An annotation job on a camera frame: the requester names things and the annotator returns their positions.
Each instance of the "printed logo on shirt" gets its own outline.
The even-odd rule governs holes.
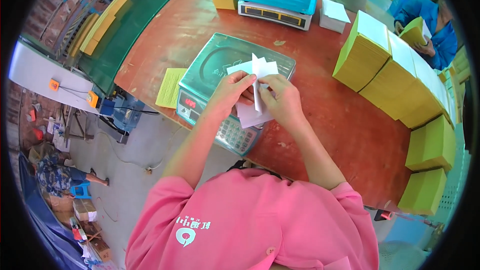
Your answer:
[[[180,219],[181,217],[177,218],[175,223],[180,221],[180,224],[187,227],[180,227],[177,232],[175,233],[175,237],[177,237],[177,241],[183,245],[183,247],[189,245],[195,240],[196,232],[195,229],[209,229],[210,222],[200,222],[200,219],[196,219],[194,221],[193,217],[190,217],[191,222],[189,222],[189,217],[185,216],[185,219]]]

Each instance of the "scale keypad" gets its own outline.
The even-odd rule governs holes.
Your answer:
[[[243,129],[240,122],[227,118],[220,124],[215,139],[233,151],[244,154],[255,140],[256,135],[254,130]]]

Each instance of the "pink shirt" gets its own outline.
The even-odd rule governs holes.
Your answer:
[[[221,173],[194,191],[160,179],[131,233],[127,269],[378,269],[370,214],[350,184],[331,191],[260,169]]]

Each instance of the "shirt button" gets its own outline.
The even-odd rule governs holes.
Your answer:
[[[267,249],[267,255],[270,255],[272,252],[275,251],[275,247],[268,247]]]

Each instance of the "wooden table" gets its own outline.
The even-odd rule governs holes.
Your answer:
[[[355,14],[349,13],[352,23]],[[128,53],[115,83],[164,116],[191,129],[173,109],[155,105],[167,68],[188,68],[213,33],[270,48],[297,61],[291,82],[303,113],[345,178],[371,207],[396,211],[411,171],[405,165],[410,129],[332,77],[343,34],[319,27],[309,31],[216,10],[212,0],[170,0]],[[297,180],[308,180],[292,137],[270,121],[247,158]]]

